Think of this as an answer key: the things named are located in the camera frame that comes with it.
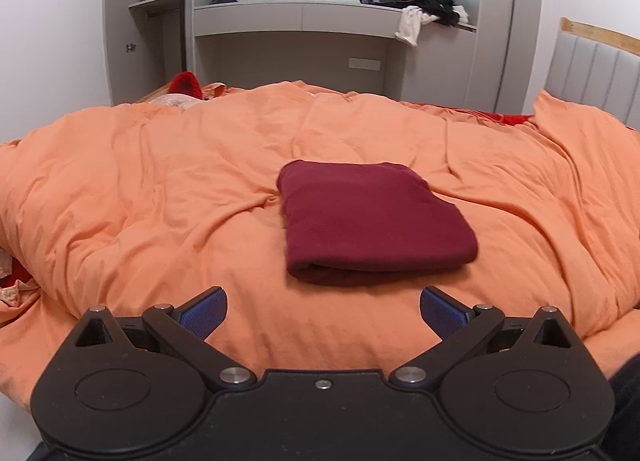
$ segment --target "folded maroon garment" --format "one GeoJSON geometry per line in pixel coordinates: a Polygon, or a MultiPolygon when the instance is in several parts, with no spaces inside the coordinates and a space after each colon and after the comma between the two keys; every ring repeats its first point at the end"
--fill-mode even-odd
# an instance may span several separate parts
{"type": "Polygon", "coordinates": [[[458,208],[404,165],[296,161],[278,178],[287,270],[323,285],[378,284],[470,263],[478,241],[458,208]]]}

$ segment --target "silver bolt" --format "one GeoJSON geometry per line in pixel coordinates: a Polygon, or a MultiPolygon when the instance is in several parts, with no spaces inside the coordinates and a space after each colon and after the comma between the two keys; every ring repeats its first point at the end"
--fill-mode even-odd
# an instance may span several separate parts
{"type": "Polygon", "coordinates": [[[420,367],[400,367],[396,371],[396,378],[404,383],[420,383],[427,377],[427,373],[420,367]]]}
{"type": "Polygon", "coordinates": [[[227,367],[220,371],[220,380],[225,383],[232,383],[237,385],[238,383],[245,383],[251,378],[251,371],[244,367],[227,367]]]}
{"type": "Polygon", "coordinates": [[[331,389],[331,386],[333,385],[331,380],[318,380],[316,381],[316,388],[321,389],[323,391],[327,390],[327,389],[331,389]]]}

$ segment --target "gray upholstered headboard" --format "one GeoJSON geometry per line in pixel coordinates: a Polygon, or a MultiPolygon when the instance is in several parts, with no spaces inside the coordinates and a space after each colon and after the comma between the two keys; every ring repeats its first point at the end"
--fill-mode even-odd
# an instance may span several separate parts
{"type": "Polygon", "coordinates": [[[640,40],[563,19],[545,88],[640,130],[640,40]]]}

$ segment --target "blue gripper pad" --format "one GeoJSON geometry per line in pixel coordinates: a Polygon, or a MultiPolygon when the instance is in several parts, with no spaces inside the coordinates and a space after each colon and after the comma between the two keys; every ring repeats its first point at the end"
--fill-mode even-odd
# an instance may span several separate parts
{"type": "Polygon", "coordinates": [[[205,292],[177,308],[178,323],[202,340],[226,318],[226,293],[221,287],[205,292]]]}
{"type": "Polygon", "coordinates": [[[435,287],[420,294],[420,314],[427,326],[442,340],[466,326],[474,311],[435,287]]]}

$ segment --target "orange duvet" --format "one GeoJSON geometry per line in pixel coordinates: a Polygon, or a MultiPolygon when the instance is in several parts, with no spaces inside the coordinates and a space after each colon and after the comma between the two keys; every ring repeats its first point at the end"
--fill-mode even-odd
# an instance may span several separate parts
{"type": "Polygon", "coordinates": [[[135,315],[211,285],[229,312],[209,341],[259,373],[402,364],[437,342],[418,311],[434,284],[513,316],[560,307],[611,375],[640,351],[639,190],[636,135],[545,93],[515,127],[302,83],[69,114],[0,146],[0,247],[41,286],[0,302],[0,391],[26,407],[88,306],[135,315]],[[298,159],[411,167],[462,211],[478,259],[374,287],[287,276],[276,178],[298,159]]]}

